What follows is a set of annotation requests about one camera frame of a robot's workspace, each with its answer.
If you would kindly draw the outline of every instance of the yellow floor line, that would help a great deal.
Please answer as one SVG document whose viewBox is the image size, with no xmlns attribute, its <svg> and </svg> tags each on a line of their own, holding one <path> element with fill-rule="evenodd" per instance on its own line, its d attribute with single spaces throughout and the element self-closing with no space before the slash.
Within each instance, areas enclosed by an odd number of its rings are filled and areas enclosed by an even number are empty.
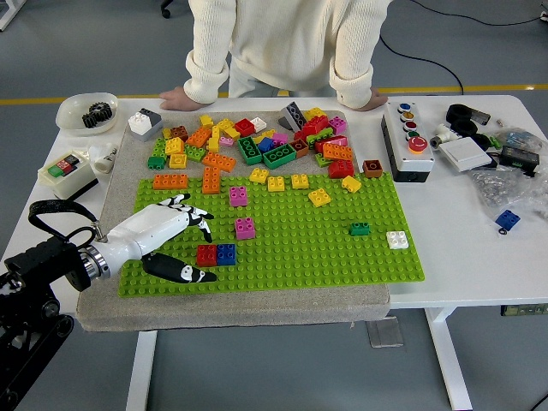
<svg viewBox="0 0 548 411">
<path fill-rule="evenodd" d="M 409 94 L 431 92 L 460 92 L 458 86 L 428 86 L 428 87 L 380 87 L 382 94 Z M 499 86 L 464 86 L 464 92 L 511 92 L 511 91 L 542 91 L 548 90 L 548 84 L 506 84 Z M 288 92 L 282 90 L 278 96 L 288 96 Z M 219 97 L 226 98 L 227 92 L 220 92 Z M 157 98 L 157 94 L 131 94 L 120 95 L 118 98 Z M 0 98 L 0 105 L 33 105 L 33 104 L 60 104 L 66 97 L 52 98 Z"/>
</svg>

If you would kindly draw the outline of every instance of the white table leg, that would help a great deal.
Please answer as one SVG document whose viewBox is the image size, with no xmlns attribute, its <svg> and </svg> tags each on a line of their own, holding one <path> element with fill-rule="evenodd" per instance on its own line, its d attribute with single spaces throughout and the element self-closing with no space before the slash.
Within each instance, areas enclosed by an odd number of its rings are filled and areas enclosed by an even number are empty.
<svg viewBox="0 0 548 411">
<path fill-rule="evenodd" d="M 157 334 L 157 331 L 141 331 L 139 333 L 126 411 L 146 411 Z"/>
<path fill-rule="evenodd" d="M 6 4 L 8 4 L 8 11 L 2 16 L 0 19 L 0 32 L 3 32 L 4 28 L 6 28 L 10 21 L 13 20 L 17 12 L 23 7 L 23 4 L 25 4 L 27 0 L 6 0 Z"/>
<path fill-rule="evenodd" d="M 434 348 L 438 355 L 439 366 L 444 376 L 445 388 L 451 408 L 454 410 L 472 409 L 459 360 L 445 319 L 453 313 L 455 307 L 425 308 Z"/>
</svg>

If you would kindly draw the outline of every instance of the robotic hand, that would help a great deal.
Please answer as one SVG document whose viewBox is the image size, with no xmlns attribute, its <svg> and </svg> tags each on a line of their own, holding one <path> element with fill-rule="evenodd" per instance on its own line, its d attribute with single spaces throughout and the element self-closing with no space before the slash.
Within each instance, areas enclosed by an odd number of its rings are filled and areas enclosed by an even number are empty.
<svg viewBox="0 0 548 411">
<path fill-rule="evenodd" d="M 149 205 L 112 229 L 106 242 L 102 239 L 92 241 L 85 252 L 98 275 L 108 278 L 118 273 L 129 259 L 142 259 L 146 272 L 176 283 L 217 280 L 211 272 L 204 272 L 168 255 L 154 253 L 191 225 L 198 226 L 204 233 L 204 239 L 211 242 L 206 219 L 212 219 L 212 214 L 183 204 L 182 201 L 188 198 L 190 194 L 179 194 Z"/>
</svg>

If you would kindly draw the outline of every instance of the person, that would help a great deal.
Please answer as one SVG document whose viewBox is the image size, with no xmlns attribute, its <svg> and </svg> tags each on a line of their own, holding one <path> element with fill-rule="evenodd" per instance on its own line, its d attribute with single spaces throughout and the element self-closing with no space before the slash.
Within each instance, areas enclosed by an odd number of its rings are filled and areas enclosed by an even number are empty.
<svg viewBox="0 0 548 411">
<path fill-rule="evenodd" d="M 379 107 L 387 98 L 372 87 L 371 58 L 390 2 L 189 0 L 191 78 L 162 92 L 160 108 L 213 104 L 228 77 L 229 97 L 274 97 L 282 89 L 295 97 L 337 96 L 353 110 Z"/>
</svg>

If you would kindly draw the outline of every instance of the white bowl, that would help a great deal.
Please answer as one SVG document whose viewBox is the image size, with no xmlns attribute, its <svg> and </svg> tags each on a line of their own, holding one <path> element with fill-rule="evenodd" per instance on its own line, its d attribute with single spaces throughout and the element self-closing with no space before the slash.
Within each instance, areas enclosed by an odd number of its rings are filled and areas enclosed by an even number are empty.
<svg viewBox="0 0 548 411">
<path fill-rule="evenodd" d="M 94 128 L 87 128 L 82 121 L 82 116 L 88 113 L 90 106 L 95 103 L 107 103 L 112 110 L 112 117 L 106 122 L 98 122 Z M 77 94 L 61 103 L 55 123 L 61 130 L 73 135 L 100 134 L 114 126 L 117 109 L 118 98 L 108 92 Z"/>
</svg>

